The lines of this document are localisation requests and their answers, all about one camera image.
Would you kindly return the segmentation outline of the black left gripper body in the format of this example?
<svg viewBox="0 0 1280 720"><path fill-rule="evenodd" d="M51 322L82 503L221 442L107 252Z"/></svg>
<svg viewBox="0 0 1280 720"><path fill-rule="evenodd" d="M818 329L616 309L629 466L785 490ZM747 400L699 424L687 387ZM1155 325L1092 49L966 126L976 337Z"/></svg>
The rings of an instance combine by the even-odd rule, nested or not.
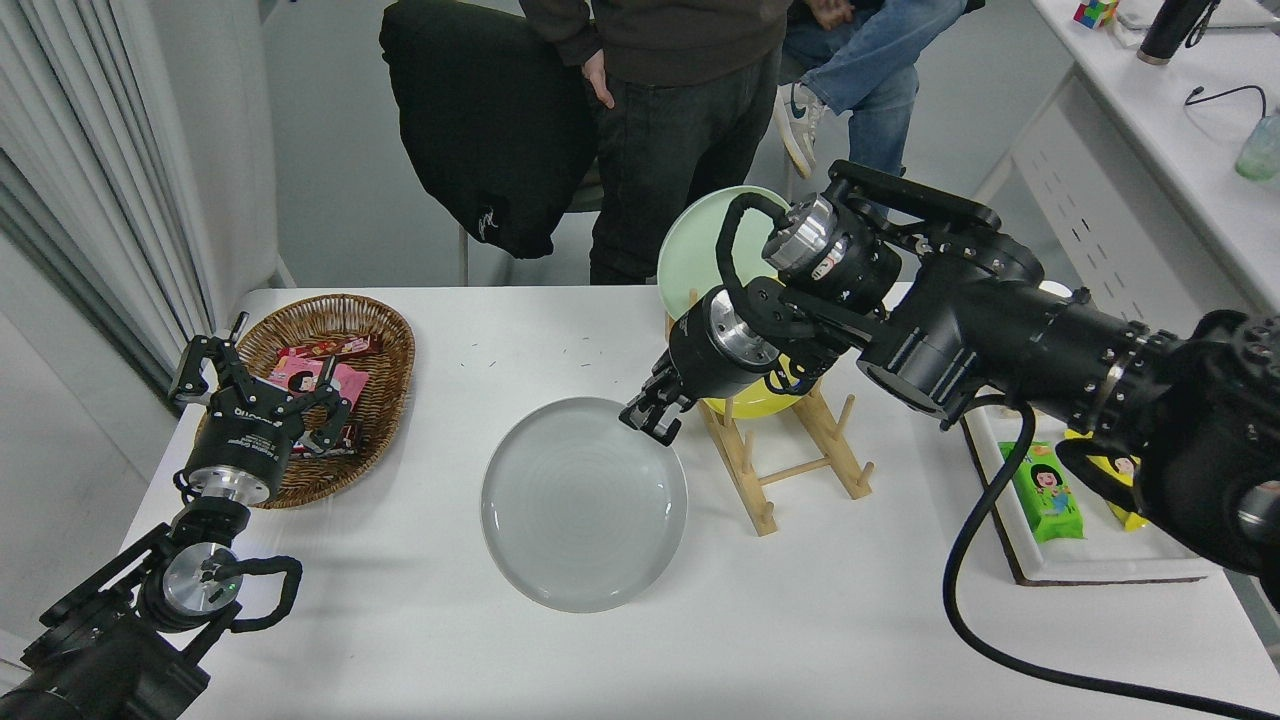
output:
<svg viewBox="0 0 1280 720"><path fill-rule="evenodd" d="M262 483L282 482L294 443L294 418L274 409L244 409L233 398L212 398L188 461L188 480L219 468L243 471Z"/></svg>

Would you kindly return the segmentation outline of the standing person's hand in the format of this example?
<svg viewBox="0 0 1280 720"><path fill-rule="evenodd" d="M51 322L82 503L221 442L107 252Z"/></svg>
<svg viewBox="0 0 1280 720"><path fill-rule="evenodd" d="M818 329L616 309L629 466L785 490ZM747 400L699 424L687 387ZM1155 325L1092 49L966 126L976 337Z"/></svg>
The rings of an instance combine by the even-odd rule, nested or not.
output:
<svg viewBox="0 0 1280 720"><path fill-rule="evenodd" d="M607 110L614 109L616 101L608 87L604 50L596 50L586 59L580 67L580 72L598 102Z"/></svg>

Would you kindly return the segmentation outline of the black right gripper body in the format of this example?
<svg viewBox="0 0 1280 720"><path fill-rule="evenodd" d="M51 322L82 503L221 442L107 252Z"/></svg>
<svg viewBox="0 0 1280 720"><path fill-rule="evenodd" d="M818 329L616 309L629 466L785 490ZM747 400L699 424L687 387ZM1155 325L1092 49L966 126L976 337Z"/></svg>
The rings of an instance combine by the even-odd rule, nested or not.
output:
<svg viewBox="0 0 1280 720"><path fill-rule="evenodd" d="M716 342L712 310L714 301L727 299L723 288L714 288L700 297L669 333L669 360L678 377L676 397L680 404L728 398L746 388L746 370Z"/></svg>

